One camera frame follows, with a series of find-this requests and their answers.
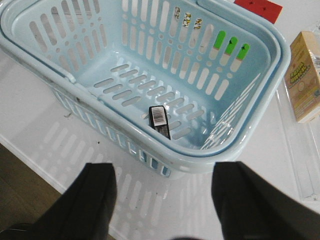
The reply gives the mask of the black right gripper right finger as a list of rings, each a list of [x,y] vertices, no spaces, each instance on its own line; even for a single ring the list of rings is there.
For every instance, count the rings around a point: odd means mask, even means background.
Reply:
[[[217,162],[211,195],[225,240],[318,240],[320,215],[243,162]]]

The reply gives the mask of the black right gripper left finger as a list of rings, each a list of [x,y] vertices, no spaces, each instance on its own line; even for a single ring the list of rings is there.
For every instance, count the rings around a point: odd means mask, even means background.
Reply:
[[[2,240],[106,240],[117,199],[112,163],[86,163],[58,200],[33,224],[14,224]]]

